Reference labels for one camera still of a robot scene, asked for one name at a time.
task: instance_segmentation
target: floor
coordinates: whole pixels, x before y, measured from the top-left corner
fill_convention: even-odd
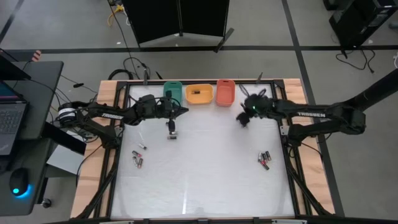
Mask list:
[[[98,89],[100,81],[107,79],[113,70],[122,68],[123,60],[128,57],[116,23],[111,27],[106,24],[109,14],[106,0],[2,0],[0,47],[15,53],[42,50],[41,61],[61,60],[65,62],[63,75]],[[338,45],[328,23],[331,14],[322,0],[231,0],[228,27],[233,27],[235,32],[225,45],[238,47],[237,50],[222,50],[218,54],[212,51],[133,54],[164,78],[257,78],[261,72],[264,72],[263,78],[301,78],[309,102],[334,103],[351,98],[394,69],[392,57],[397,53],[398,32],[390,30],[388,23],[398,21],[398,13],[365,43],[378,49],[371,62],[374,73],[337,61],[335,55],[339,51],[333,48],[321,50],[322,46]],[[117,18],[128,46],[137,47],[131,28],[125,24],[125,15],[118,14]],[[142,46],[207,46],[216,45],[219,40],[186,35]],[[80,53],[80,49],[86,49],[85,53]],[[107,49],[119,49],[120,53],[110,53]],[[348,61],[358,66],[364,63],[360,52],[352,53]],[[71,100],[87,101],[93,97],[86,89],[72,85],[61,79],[58,87]],[[398,139],[394,128],[398,124],[397,100],[398,95],[392,95],[366,111],[364,134],[336,133],[327,140],[347,217],[398,220]],[[74,198],[73,182],[70,177],[50,179],[45,196],[54,201],[53,207],[46,210],[37,206],[29,216],[1,217],[0,222],[67,220]]]

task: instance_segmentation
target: blue light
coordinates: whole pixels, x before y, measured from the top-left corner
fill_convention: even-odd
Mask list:
[[[16,196],[16,198],[21,199],[21,198],[26,198],[26,197],[28,197],[28,196],[32,193],[32,189],[33,189],[33,186],[31,186],[31,185],[29,184],[29,185],[27,186],[27,190],[25,191],[25,193],[21,194],[20,196]]]

